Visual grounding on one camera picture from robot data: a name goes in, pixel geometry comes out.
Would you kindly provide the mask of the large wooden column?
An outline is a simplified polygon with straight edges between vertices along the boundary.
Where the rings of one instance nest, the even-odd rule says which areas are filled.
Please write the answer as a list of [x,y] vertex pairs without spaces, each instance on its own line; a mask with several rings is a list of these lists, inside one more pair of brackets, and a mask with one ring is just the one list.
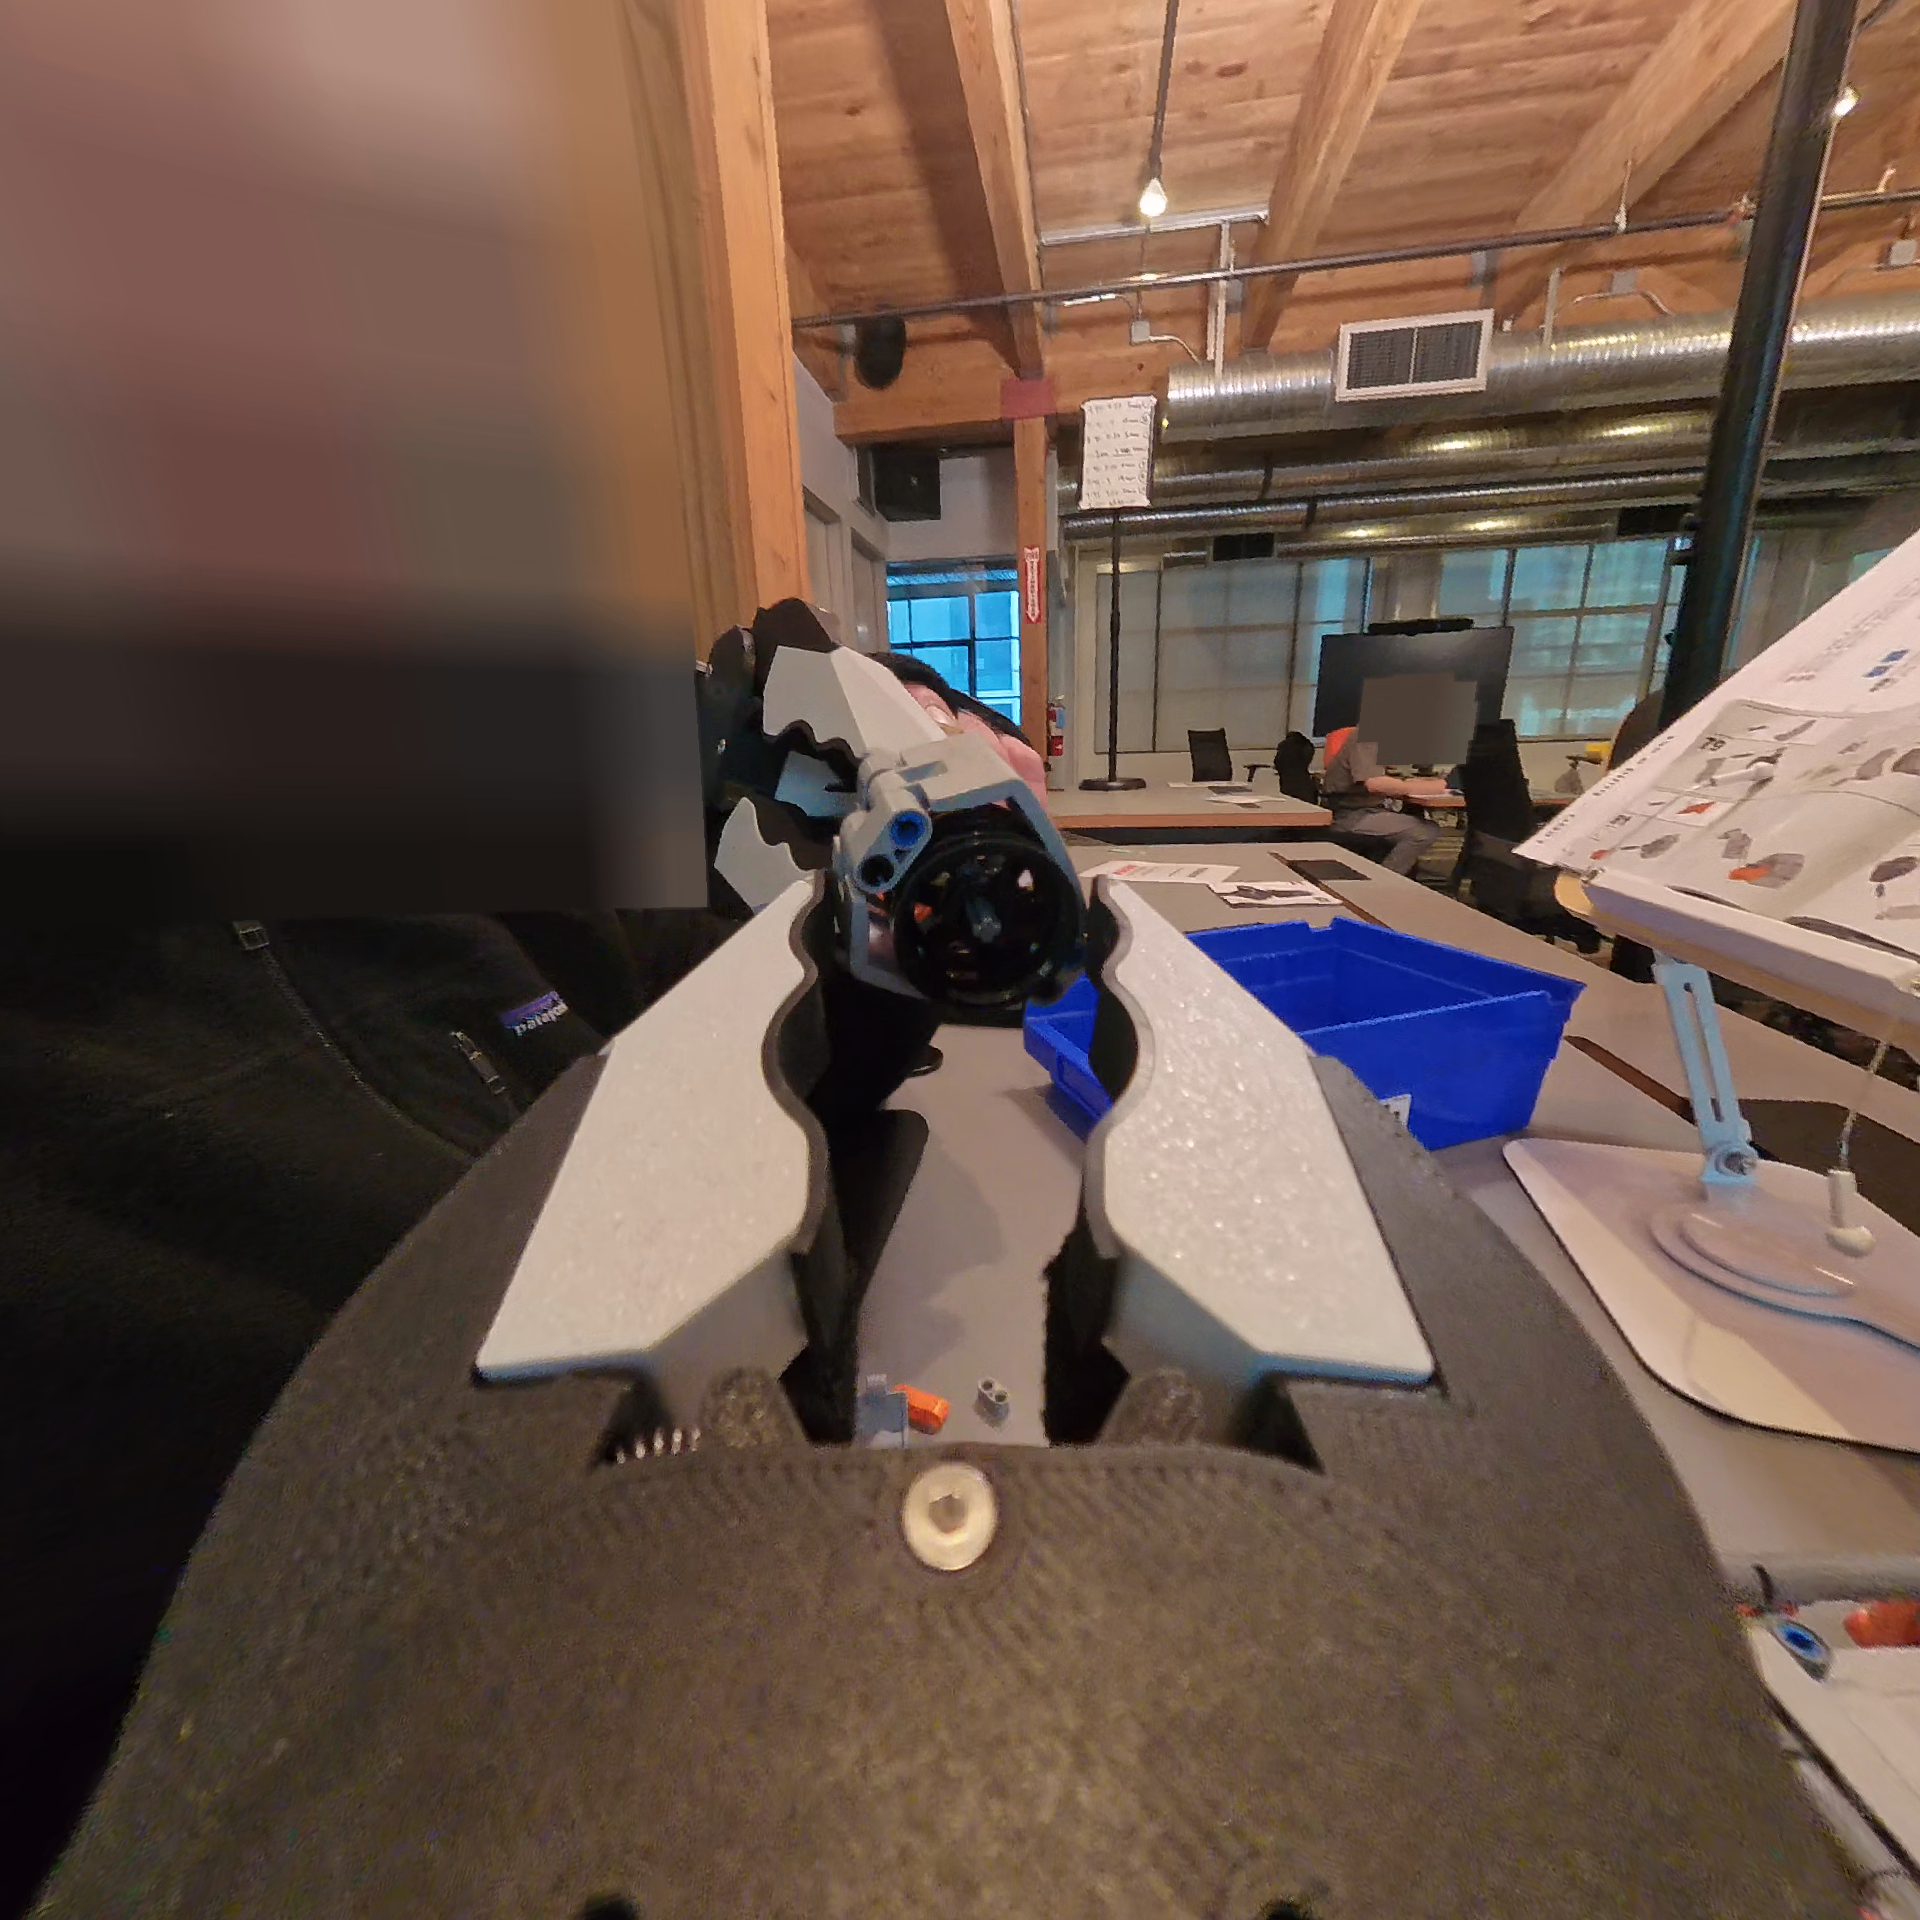
[[810,587],[764,3],[628,4],[702,651]]

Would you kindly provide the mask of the black steel pole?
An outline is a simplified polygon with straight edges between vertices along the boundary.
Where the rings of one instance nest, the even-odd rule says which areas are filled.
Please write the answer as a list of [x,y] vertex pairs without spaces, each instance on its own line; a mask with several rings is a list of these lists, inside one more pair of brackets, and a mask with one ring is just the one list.
[[1661,726],[1675,725],[1722,679],[1740,612],[1743,566],[1792,310],[1807,262],[1836,127],[1836,102],[1856,37],[1854,3],[1802,3],[1782,61],[1760,198],[1711,443],[1695,503],[1692,564],[1664,671]]

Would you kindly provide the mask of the grey orange toy tracked robot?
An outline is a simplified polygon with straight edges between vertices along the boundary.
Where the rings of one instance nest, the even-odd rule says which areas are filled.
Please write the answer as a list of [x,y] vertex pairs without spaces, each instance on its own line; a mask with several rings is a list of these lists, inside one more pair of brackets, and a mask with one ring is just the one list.
[[1918,1564],[1731,1562],[1782,1748],[1847,1863],[1861,1916],[1918,1916]]

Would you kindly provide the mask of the wooden post with red sign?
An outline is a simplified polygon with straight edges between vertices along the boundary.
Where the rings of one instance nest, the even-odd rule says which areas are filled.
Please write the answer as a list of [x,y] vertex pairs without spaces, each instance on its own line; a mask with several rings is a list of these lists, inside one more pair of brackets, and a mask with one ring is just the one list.
[[1021,732],[1047,759],[1050,747],[1050,421],[1053,387],[1047,375],[1000,383],[998,412],[1014,449],[1014,574],[1018,675]]

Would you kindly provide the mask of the open instruction booklet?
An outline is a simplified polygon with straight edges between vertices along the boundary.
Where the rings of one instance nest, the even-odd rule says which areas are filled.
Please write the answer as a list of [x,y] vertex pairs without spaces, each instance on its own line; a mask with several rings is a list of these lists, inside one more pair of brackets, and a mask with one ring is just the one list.
[[1588,899],[1916,958],[1918,539],[1719,684],[1523,855]]

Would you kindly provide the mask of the blue bin with white tag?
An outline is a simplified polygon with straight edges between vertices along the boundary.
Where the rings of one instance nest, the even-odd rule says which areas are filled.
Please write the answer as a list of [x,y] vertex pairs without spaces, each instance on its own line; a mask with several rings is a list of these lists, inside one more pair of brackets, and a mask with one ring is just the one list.
[[1581,987],[1358,919],[1195,930],[1190,941],[1428,1150],[1523,1133]]

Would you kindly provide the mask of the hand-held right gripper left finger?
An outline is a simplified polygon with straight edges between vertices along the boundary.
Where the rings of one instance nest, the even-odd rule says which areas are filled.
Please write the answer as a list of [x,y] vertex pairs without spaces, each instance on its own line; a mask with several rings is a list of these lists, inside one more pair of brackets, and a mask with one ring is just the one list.
[[638,1377],[691,1429],[719,1373],[799,1355],[796,1258],[826,1218],[828,1148],[779,1039],[818,986],[822,905],[822,877],[790,883],[606,1046],[483,1380]]

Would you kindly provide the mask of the wooden office table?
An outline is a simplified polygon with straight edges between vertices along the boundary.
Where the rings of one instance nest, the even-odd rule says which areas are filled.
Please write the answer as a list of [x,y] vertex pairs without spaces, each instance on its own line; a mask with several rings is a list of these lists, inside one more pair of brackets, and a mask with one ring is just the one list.
[[1204,785],[1140,785],[1127,788],[1069,788],[1047,794],[1047,813],[1062,831],[1116,835],[1140,841],[1151,835],[1308,837],[1330,828],[1332,813],[1278,790],[1222,790]]

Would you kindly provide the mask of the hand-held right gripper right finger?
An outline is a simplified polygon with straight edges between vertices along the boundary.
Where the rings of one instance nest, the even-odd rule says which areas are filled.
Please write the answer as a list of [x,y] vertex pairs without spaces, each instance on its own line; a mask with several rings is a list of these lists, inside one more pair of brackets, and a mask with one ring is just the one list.
[[1295,1382],[1422,1394],[1435,1357],[1319,1062],[1119,881],[1095,883],[1091,1068],[1109,1092],[1047,1265],[1044,1436],[1276,1438]]

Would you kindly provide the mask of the black fleece jacket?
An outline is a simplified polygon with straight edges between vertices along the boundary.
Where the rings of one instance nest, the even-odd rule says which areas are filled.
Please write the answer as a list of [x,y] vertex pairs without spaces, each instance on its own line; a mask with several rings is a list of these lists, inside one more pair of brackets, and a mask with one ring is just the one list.
[[383,1254],[732,932],[702,908],[3,934],[3,1898],[248,1438]]

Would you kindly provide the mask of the black monitor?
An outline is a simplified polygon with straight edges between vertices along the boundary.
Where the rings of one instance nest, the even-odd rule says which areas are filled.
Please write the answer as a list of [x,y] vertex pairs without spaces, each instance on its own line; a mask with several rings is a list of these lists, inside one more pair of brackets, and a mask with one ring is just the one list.
[[1459,759],[1501,716],[1514,637],[1514,626],[1325,634],[1309,734],[1358,730],[1397,761]]

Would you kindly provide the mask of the paper flip chart on stand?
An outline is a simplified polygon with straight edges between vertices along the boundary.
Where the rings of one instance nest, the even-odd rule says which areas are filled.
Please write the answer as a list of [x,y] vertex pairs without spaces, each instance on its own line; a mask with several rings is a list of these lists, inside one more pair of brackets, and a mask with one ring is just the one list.
[[1122,628],[1119,547],[1127,515],[1144,511],[1149,508],[1149,482],[1156,459],[1156,418],[1159,405],[1149,393],[1084,402],[1084,461],[1077,495],[1078,511],[1106,516],[1110,548],[1106,761],[1100,774],[1091,774],[1078,785],[1078,788],[1091,795],[1133,794],[1144,786],[1143,780],[1122,774],[1118,766]]

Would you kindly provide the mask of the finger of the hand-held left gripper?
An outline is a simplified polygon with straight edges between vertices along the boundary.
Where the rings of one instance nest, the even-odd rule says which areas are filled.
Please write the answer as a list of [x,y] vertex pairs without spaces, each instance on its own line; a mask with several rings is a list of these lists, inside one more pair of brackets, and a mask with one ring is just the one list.
[[826,847],[797,828],[787,806],[742,795],[726,811],[712,847],[712,877],[750,915],[822,868]]
[[947,774],[948,734],[887,666],[839,645],[774,651],[760,692],[760,732],[799,740],[787,751],[776,802],[862,802],[860,771],[868,761],[883,774],[901,774],[923,802]]

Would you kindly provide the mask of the grey toy motor block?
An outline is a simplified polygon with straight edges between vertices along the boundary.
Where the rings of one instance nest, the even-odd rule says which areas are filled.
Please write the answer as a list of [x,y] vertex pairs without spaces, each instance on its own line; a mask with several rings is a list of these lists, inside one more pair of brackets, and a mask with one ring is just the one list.
[[1086,900],[1044,804],[980,735],[876,751],[832,852],[852,978],[1019,1020],[1084,966]]

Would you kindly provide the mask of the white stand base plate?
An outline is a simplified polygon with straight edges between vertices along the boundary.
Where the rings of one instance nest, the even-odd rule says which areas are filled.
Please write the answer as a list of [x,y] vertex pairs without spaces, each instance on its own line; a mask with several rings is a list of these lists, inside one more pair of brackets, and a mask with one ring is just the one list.
[[1642,1365],[1682,1399],[1774,1434],[1918,1452],[1918,1239],[1854,1169],[1765,1162],[1742,1117],[1711,974],[1878,1039],[1916,1038],[1916,958],[1832,919],[1803,925],[1627,875],[1583,877],[1591,916],[1650,946],[1695,1148],[1523,1138],[1531,1205]]

